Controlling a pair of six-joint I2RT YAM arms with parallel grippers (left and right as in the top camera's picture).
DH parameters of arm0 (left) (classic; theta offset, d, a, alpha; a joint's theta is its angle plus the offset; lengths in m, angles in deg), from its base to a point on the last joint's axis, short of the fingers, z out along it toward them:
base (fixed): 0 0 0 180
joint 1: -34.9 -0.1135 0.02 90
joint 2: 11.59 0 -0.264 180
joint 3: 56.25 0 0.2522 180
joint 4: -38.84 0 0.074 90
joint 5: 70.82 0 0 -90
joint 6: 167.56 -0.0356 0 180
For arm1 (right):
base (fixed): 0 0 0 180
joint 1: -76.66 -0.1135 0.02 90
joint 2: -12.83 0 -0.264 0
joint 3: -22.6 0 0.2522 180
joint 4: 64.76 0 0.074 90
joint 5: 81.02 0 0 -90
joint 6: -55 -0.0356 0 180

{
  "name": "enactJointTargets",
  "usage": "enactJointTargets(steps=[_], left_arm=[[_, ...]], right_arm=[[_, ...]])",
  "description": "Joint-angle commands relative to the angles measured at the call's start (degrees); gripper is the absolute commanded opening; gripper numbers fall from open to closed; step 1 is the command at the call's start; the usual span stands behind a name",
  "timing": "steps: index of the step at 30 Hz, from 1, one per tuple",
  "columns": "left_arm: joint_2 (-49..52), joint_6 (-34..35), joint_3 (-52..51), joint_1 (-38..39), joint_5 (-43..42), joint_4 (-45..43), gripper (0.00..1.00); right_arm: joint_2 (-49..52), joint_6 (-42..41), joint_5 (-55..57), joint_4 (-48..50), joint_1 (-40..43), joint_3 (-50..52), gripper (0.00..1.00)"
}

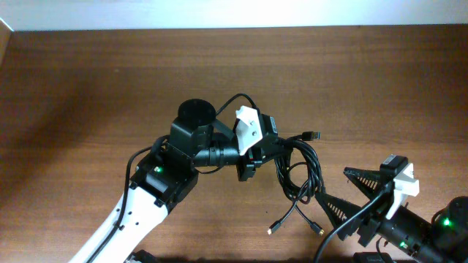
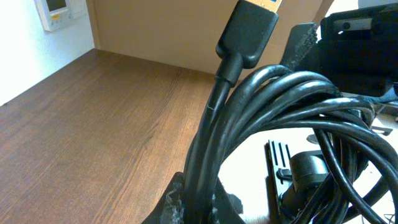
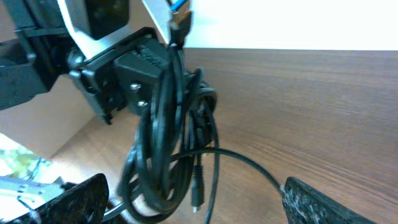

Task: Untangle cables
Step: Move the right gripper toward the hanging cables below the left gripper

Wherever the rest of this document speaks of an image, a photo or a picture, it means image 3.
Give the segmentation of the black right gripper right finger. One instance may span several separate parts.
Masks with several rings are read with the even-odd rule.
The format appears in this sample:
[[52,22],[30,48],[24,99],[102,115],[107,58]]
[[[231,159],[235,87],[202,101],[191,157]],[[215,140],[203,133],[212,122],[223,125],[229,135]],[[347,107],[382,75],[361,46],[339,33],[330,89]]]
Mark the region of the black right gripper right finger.
[[296,177],[288,177],[280,187],[282,204],[289,224],[373,224]]

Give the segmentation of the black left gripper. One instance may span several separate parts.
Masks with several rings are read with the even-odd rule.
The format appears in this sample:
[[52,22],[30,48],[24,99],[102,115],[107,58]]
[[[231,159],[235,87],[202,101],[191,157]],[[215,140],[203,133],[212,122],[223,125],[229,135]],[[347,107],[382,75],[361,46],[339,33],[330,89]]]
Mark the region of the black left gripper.
[[124,108],[140,116],[153,89],[172,68],[170,52],[156,31],[144,27],[70,70],[70,78],[105,124]]

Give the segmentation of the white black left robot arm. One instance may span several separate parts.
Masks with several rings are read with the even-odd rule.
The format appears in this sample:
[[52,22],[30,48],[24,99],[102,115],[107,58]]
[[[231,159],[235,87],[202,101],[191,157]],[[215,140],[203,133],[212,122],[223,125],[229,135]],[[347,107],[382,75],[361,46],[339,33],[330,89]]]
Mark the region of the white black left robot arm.
[[68,74],[102,122],[164,102],[164,80],[181,71],[185,34],[175,16],[161,43],[151,27],[132,31],[129,1],[6,1],[16,38],[1,43],[1,109],[49,92]]

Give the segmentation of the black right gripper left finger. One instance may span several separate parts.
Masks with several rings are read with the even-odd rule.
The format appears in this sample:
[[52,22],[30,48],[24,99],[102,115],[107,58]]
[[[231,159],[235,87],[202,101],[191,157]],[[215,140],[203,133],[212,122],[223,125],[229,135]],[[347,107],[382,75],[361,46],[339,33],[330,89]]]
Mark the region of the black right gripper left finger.
[[104,174],[82,183],[1,177],[1,223],[101,223],[109,199]]

